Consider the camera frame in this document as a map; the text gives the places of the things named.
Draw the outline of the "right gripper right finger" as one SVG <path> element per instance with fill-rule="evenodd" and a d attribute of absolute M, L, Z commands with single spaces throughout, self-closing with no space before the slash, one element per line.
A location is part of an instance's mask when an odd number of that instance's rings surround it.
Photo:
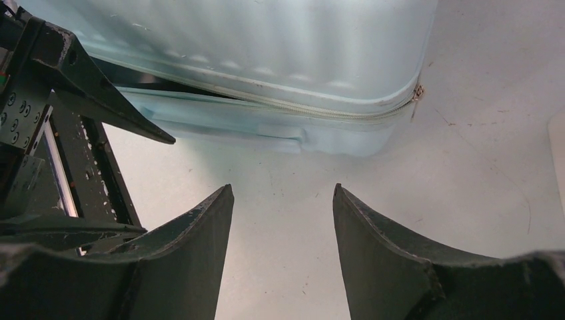
<path fill-rule="evenodd" d="M 433 241 L 337 185 L 332 200 L 352 319 L 563 319 L 564 252 L 505 259 Z"/>

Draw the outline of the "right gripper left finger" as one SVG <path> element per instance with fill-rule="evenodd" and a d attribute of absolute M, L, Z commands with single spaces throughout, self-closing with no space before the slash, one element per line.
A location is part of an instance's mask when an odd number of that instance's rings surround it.
<path fill-rule="evenodd" d="M 230 185 L 168 223 L 82 257 L 1 243 L 2 319 L 214 319 L 235 198 Z"/>

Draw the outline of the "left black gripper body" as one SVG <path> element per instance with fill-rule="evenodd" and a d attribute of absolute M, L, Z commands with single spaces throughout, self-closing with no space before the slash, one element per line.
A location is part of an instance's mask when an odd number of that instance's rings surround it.
<path fill-rule="evenodd" d="M 45 161 L 35 157 L 52 112 L 51 89 L 26 79 L 10 90 L 1 112 L 1 219 L 24 214 Z"/>

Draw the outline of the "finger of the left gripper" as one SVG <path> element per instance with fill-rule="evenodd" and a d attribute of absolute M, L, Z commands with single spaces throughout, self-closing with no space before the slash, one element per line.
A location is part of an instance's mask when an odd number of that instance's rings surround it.
<path fill-rule="evenodd" d="M 149 121 L 122 95 L 87 54 L 77 36 L 38 17 L 26 21 L 20 40 L 32 74 L 64 107 L 90 119 L 172 145 L 176 139 Z"/>
<path fill-rule="evenodd" d="M 34 243 L 67 251 L 104 239 L 134 239 L 147 230 L 117 222 L 62 215 L 22 215 L 1 222 L 1 243 Z"/>

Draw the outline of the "silver zipper pull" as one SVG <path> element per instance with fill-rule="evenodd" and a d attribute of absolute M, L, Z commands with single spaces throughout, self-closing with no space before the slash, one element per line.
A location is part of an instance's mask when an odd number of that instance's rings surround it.
<path fill-rule="evenodd" d="M 424 96 L 424 94 L 425 94 L 425 88 L 423 87 L 423 85 L 419 84 L 418 87 L 414 90 L 414 95 L 412 96 L 411 99 L 411 103 L 413 104 L 412 113 L 410 116 L 411 123 L 414 121 L 418 104 L 422 99 L 422 97 Z"/>

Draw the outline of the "light blue ribbed suitcase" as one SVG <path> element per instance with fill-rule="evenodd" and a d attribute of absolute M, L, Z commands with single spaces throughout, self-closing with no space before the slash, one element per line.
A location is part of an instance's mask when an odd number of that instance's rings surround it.
<path fill-rule="evenodd" d="M 413 106 L 436 1 L 22 1 L 175 137 L 370 156 Z"/>

